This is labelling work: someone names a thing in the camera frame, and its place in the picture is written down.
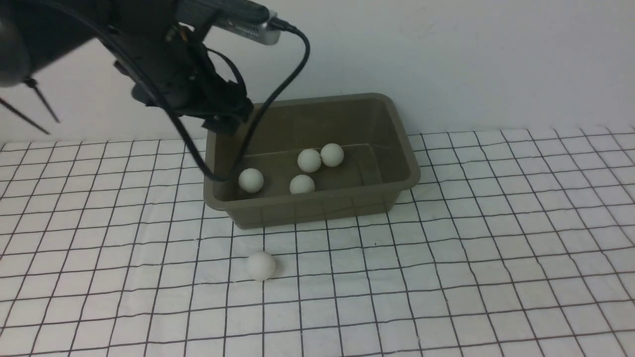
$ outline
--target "plastic bin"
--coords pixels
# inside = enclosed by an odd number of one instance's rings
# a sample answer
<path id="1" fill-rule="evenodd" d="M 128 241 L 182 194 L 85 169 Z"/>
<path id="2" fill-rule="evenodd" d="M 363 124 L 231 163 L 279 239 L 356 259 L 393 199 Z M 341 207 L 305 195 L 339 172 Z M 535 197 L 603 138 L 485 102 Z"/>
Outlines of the plastic bin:
<path id="1" fill-rule="evenodd" d="M 216 172 L 229 171 L 244 131 L 208 135 L 206 161 Z M 344 149 L 344 162 L 308 174 L 315 192 L 290 194 L 291 179 L 304 174 L 300 151 L 331 142 Z M 248 167 L 265 177 L 256 194 L 242 191 L 237 177 L 205 180 L 203 189 L 205 203 L 242 229 L 388 212 L 421 175 L 392 100 L 376 93 L 275 102 L 251 141 L 243 161 Z"/>

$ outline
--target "white ball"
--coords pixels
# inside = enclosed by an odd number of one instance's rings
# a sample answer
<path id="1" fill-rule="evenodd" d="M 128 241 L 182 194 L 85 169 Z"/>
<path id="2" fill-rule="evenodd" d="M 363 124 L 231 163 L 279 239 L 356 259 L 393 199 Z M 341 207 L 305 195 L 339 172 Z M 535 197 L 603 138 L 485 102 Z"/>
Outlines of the white ball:
<path id="1" fill-rule="evenodd" d="M 238 186 L 248 193 L 260 191 L 265 179 L 262 173 L 254 168 L 247 168 L 238 177 Z"/>
<path id="2" fill-rule="evenodd" d="M 267 252 L 255 252 L 247 258 L 247 274 L 254 280 L 267 280 L 275 270 L 276 260 Z"/>
<path id="3" fill-rule="evenodd" d="M 314 149 L 302 150 L 300 155 L 298 155 L 298 166 L 304 172 L 316 172 L 320 165 L 322 165 L 322 160 L 320 159 L 319 152 Z"/>
<path id="4" fill-rule="evenodd" d="M 327 144 L 320 152 L 322 162 L 328 167 L 336 167 L 344 161 L 344 150 L 337 144 Z"/>
<path id="5" fill-rule="evenodd" d="M 289 191 L 292 194 L 308 193 L 315 190 L 316 185 L 313 182 L 313 179 L 307 175 L 297 175 L 293 178 L 293 180 L 291 180 L 291 184 L 289 185 Z"/>

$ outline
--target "black wire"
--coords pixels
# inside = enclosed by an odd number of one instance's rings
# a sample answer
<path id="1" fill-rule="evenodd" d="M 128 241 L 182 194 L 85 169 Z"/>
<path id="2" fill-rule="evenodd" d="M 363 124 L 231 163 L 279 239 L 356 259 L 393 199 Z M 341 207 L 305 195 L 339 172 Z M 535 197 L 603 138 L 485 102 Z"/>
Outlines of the black wire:
<path id="1" fill-rule="evenodd" d="M 227 65 L 229 66 L 229 69 L 232 70 L 232 73 L 234 74 L 234 77 L 236 78 L 236 83 L 240 86 L 241 90 L 243 91 L 243 94 L 246 95 L 247 94 L 247 87 L 244 84 L 244 79 L 242 77 L 242 75 L 240 74 L 240 72 L 238 71 L 238 67 L 236 67 L 236 65 L 234 64 L 234 62 L 232 62 L 232 60 L 229 59 L 229 57 L 223 55 L 222 53 L 215 51 L 211 48 L 206 47 L 205 48 L 207 50 L 207 52 L 212 52 L 214 54 L 216 54 L 217 56 L 219 56 L 220 58 L 222 58 L 223 61 L 225 61 L 225 63 L 227 63 Z"/>
<path id="2" fill-rule="evenodd" d="M 42 104 L 44 104 L 44 106 L 46 107 L 46 110 L 48 110 L 49 114 L 51 114 L 53 119 L 57 123 L 59 123 L 60 122 L 60 118 L 58 118 L 57 115 L 55 115 L 55 112 L 53 111 L 53 108 L 51 108 L 51 105 L 48 103 L 48 101 L 44 97 L 44 94 L 42 93 L 42 91 L 37 86 L 37 81 L 35 79 L 33 79 L 33 78 L 28 78 L 28 79 L 26 79 L 24 81 L 24 84 L 26 84 L 29 88 L 31 88 L 32 90 L 35 91 L 37 97 L 40 99 Z"/>
<path id="3" fill-rule="evenodd" d="M 152 82 L 150 77 L 139 67 L 139 65 L 134 61 L 134 59 L 130 57 L 130 55 L 126 52 L 126 50 L 122 48 L 115 40 L 112 39 L 110 34 L 105 29 L 101 28 L 93 20 L 84 16 L 82 13 L 64 4 L 51 2 L 50 0 L 22 0 L 22 1 L 30 2 L 34 4 L 43 4 L 43 5 L 49 6 L 50 8 L 57 9 L 67 14 L 68 16 L 75 18 L 76 20 L 84 24 L 85 26 L 95 31 L 98 34 L 99 38 L 102 41 L 106 42 L 113 50 L 115 50 L 119 54 L 119 56 L 123 58 L 123 60 L 128 65 L 128 67 L 132 70 L 132 72 L 134 72 L 137 75 L 137 78 L 139 78 L 140 82 L 143 84 L 145 89 L 149 91 L 150 94 L 154 97 L 154 100 L 157 102 L 156 104 L 160 108 L 162 108 L 163 111 L 165 111 L 165 113 L 170 118 L 170 121 L 172 122 L 172 124 L 174 124 L 178 134 L 181 135 L 181 138 L 183 139 L 185 146 L 190 152 L 190 155 L 192 155 L 192 157 L 194 158 L 194 162 L 196 162 L 196 165 L 198 166 L 198 168 L 201 169 L 201 171 L 203 172 L 203 175 L 205 175 L 205 177 L 209 178 L 210 180 L 214 180 L 214 181 L 227 181 L 233 175 L 235 175 L 236 170 L 239 168 L 240 163 L 242 162 L 244 158 L 245 152 L 247 151 L 247 148 L 249 147 L 251 138 L 253 137 L 253 134 L 255 133 L 260 120 L 262 120 L 262 117 L 264 116 L 265 112 L 267 111 L 271 103 L 273 103 L 273 101 L 277 98 L 277 96 L 280 95 L 280 93 L 282 93 L 282 91 L 298 76 L 298 74 L 300 74 L 304 66 L 307 64 L 307 61 L 309 60 L 309 55 L 311 53 L 311 44 L 309 43 L 309 39 L 307 38 L 305 34 L 302 33 L 302 31 L 298 30 L 297 28 L 289 25 L 288 23 L 284 21 L 278 21 L 276 23 L 276 25 L 281 30 L 291 32 L 292 34 L 295 34 L 302 39 L 305 45 L 304 57 L 302 58 L 302 61 L 300 61 L 300 64 L 298 65 L 298 67 L 296 67 L 296 69 L 276 88 L 276 90 L 273 91 L 273 93 L 271 93 L 269 98 L 267 98 L 267 100 L 260 106 L 257 113 L 254 115 L 251 125 L 243 140 L 243 144 L 238 152 L 238 155 L 236 156 L 236 159 L 234 160 L 234 163 L 229 171 L 229 174 L 226 177 L 221 177 L 214 174 L 210 170 L 210 168 L 207 166 L 207 164 L 205 163 L 205 160 L 201 157 L 198 151 L 198 148 L 196 147 L 196 145 L 194 145 L 194 142 L 192 141 L 192 137 L 190 137 L 189 133 L 185 129 L 185 126 L 183 125 L 181 120 L 178 118 L 178 115 L 176 114 L 174 109 L 170 107 L 170 104 L 168 103 L 167 99 L 165 99 L 165 97 L 163 96 L 159 88 L 157 88 L 156 84 Z"/>
<path id="4" fill-rule="evenodd" d="M 16 107 L 9 104 L 9 102 L 7 102 L 6 100 L 0 98 L 0 105 L 5 107 L 8 111 L 12 112 L 13 114 L 17 115 L 20 119 L 26 121 L 28 124 L 31 124 L 34 128 L 38 129 L 44 134 L 51 135 L 51 133 L 49 133 L 46 129 L 39 126 L 36 122 L 31 120 L 28 116 L 22 114 L 21 111 L 19 111 Z"/>

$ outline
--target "white grid mat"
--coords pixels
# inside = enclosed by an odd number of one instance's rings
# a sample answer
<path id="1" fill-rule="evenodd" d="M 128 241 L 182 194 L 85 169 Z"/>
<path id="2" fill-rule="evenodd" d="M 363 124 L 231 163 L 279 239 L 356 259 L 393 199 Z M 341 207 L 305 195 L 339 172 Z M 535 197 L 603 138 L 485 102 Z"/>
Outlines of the white grid mat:
<path id="1" fill-rule="evenodd" d="M 179 140 L 4 145 L 0 355 L 635 356 L 633 129 L 410 139 L 388 215 L 265 231 Z"/>

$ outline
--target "white wall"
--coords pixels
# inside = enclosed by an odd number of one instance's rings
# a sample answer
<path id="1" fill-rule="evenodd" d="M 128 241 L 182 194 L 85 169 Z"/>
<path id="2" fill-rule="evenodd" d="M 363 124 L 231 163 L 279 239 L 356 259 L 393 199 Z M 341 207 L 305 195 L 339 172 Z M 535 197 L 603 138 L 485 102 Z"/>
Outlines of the white wall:
<path id="1" fill-rule="evenodd" d="M 410 131 L 635 125 L 633 0 L 266 0 L 300 27 L 313 53 L 281 98 L 377 91 Z M 265 47 L 218 29 L 254 101 L 299 61 L 299 39 Z M 0 96 L 55 138 L 171 138 L 167 117 L 129 96 L 131 81 L 90 43 L 37 76 L 63 125 L 25 88 Z M 198 119 L 186 119 L 194 136 Z M 0 141 L 49 140 L 0 112 Z"/>

